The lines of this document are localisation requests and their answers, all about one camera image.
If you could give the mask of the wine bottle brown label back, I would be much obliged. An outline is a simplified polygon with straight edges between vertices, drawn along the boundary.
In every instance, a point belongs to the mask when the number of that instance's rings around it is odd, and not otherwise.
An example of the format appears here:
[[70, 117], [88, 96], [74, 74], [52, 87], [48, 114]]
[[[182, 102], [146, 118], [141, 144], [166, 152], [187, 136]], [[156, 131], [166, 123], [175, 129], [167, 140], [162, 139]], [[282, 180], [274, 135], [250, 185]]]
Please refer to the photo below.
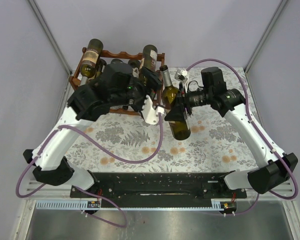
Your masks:
[[155, 72], [156, 64], [157, 64], [157, 56], [158, 56], [158, 49], [154, 45], [148, 44], [143, 48], [142, 59], [139, 67], [139, 79], [141, 80], [142, 83], [145, 84], [147, 82], [146, 77], [142, 74], [142, 69], [147, 68]]

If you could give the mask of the wine bottle brown label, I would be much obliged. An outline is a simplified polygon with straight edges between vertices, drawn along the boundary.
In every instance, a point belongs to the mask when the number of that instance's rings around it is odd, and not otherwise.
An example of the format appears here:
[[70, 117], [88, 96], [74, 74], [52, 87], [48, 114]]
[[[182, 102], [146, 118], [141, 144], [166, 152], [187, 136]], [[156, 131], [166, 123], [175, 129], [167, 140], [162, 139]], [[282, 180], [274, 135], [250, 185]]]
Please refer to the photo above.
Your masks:
[[142, 83], [145, 84], [147, 82], [146, 77], [142, 74], [142, 69], [147, 68], [155, 72], [156, 64], [157, 64], [157, 56], [158, 56], [158, 49], [154, 45], [148, 44], [143, 48], [142, 59], [139, 67], [139, 79], [141, 80]]
[[82, 75], [80, 86], [95, 75], [103, 48], [104, 45], [99, 39], [93, 38], [89, 41], [80, 65], [80, 74]]

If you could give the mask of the wine bottle brown label front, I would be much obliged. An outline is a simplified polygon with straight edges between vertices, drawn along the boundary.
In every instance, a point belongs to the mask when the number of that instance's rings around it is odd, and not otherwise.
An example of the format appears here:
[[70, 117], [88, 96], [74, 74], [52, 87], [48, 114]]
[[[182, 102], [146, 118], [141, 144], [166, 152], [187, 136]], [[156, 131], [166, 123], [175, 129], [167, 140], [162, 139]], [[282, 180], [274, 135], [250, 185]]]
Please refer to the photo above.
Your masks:
[[80, 86], [95, 75], [103, 48], [104, 45], [99, 39], [93, 38], [89, 41], [80, 65], [80, 74], [82, 75]]

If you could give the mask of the brown wooden wine rack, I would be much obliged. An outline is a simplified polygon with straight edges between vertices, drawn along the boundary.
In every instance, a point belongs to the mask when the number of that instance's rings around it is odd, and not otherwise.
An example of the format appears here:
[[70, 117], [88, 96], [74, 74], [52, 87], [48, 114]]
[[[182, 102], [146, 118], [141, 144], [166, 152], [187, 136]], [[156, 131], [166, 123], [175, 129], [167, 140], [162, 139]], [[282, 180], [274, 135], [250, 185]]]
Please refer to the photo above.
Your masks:
[[[81, 63], [83, 61], [84, 54], [86, 52], [87, 48], [83, 47], [82, 48], [82, 57], [77, 65], [77, 68], [74, 72], [73, 75], [71, 75], [68, 78], [68, 82], [71, 85], [72, 89], [75, 91], [79, 88], [79, 85], [81, 83], [81, 80], [79, 80], [79, 73], [80, 73], [80, 67]], [[112, 58], [112, 59], [125, 59], [125, 60], [142, 60], [143, 54], [139, 52], [138, 54], [131, 55], [127, 53], [126, 51], [121, 51], [119, 53], [112, 53], [108, 50], [103, 50], [101, 55], [102, 58]], [[163, 66], [165, 64], [165, 53], [158, 53], [157, 54], [157, 62], [161, 62], [160, 66]], [[157, 106], [161, 103], [161, 94], [163, 92], [163, 87], [156, 93], [156, 98], [153, 100], [153, 106]], [[134, 112], [133, 110], [128, 110], [124, 108], [118, 108], [118, 109], [110, 109], [110, 113], [114, 114], [124, 114], [124, 115], [132, 115], [132, 116], [137, 116], [138, 113]]]

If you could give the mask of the green wine bottle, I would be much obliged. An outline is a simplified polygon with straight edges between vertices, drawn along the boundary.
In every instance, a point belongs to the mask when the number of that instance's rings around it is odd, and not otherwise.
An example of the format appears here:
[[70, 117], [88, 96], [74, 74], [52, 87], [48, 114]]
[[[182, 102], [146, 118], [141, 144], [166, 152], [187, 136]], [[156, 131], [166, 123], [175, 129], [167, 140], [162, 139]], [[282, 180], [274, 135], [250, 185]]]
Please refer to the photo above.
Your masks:
[[93, 79], [97, 78], [98, 76], [100, 76], [106, 65], [107, 65], [107, 62], [104, 59], [100, 58], [99, 61], [98, 61], [98, 65], [97, 65], [95, 74], [89, 80], [93, 80]]

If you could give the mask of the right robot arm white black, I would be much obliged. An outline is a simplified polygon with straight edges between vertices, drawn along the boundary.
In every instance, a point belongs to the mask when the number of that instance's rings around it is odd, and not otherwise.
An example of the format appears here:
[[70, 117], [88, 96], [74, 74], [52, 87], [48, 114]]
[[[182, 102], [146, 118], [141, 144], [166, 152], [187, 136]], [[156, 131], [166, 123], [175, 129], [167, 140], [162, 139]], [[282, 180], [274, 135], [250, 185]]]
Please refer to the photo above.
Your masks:
[[237, 189], [253, 189], [259, 194], [265, 194], [289, 180], [298, 163], [297, 156], [285, 153], [271, 140], [249, 112], [247, 99], [241, 92], [235, 88], [227, 89], [220, 68], [201, 70], [201, 79], [201, 89], [177, 94], [165, 121], [180, 122], [192, 114], [193, 108], [209, 105], [237, 130], [257, 164], [256, 169], [233, 171], [222, 176], [223, 182], [217, 186], [218, 194], [229, 198]]

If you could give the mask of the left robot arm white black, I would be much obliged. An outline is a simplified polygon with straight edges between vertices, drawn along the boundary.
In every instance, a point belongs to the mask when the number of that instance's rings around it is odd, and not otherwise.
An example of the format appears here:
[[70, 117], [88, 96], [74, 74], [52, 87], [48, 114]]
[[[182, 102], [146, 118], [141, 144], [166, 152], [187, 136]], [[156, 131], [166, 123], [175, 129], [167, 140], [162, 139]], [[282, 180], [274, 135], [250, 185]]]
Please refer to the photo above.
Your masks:
[[148, 68], [142, 69], [142, 73], [147, 77], [146, 83], [133, 75], [129, 64], [111, 63], [100, 76], [74, 91], [50, 135], [40, 146], [23, 153], [27, 162], [35, 167], [32, 174], [37, 182], [79, 187], [88, 198], [97, 195], [99, 186], [92, 173], [72, 165], [65, 154], [80, 132], [108, 114], [112, 107], [131, 106], [151, 125], [161, 120], [164, 109], [154, 108], [153, 98], [162, 82], [158, 74]]

